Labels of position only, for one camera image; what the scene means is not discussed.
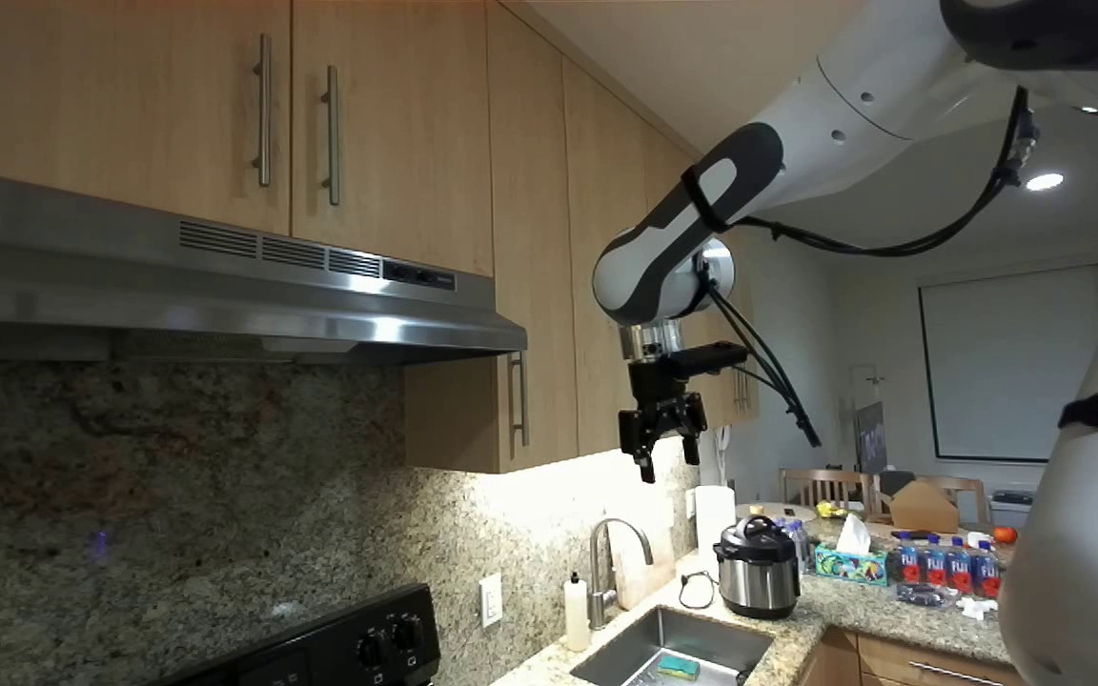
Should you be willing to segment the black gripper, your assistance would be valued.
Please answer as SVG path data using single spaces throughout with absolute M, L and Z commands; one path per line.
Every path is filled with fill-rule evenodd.
M 627 364 L 636 407 L 617 414 L 617 433 L 620 449 L 631 453 L 644 482 L 657 482 L 650 444 L 662 433 L 679 433 L 686 466 L 700 466 L 696 433 L 705 429 L 705 407 L 700 395 L 686 390 L 686 382 L 696 373 L 721 373 L 742 358 L 747 350 L 739 341 L 705 341 Z

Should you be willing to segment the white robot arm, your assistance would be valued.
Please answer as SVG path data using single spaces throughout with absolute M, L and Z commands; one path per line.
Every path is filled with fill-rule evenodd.
M 1056 100 L 1098 89 L 1098 0 L 869 0 L 787 92 L 607 242 L 592 274 L 597 310 L 620 324 L 700 310 L 700 255 L 725 227 L 859 183 L 983 82 Z M 1098 350 L 1058 410 L 997 631 L 1028 686 L 1098 686 Z

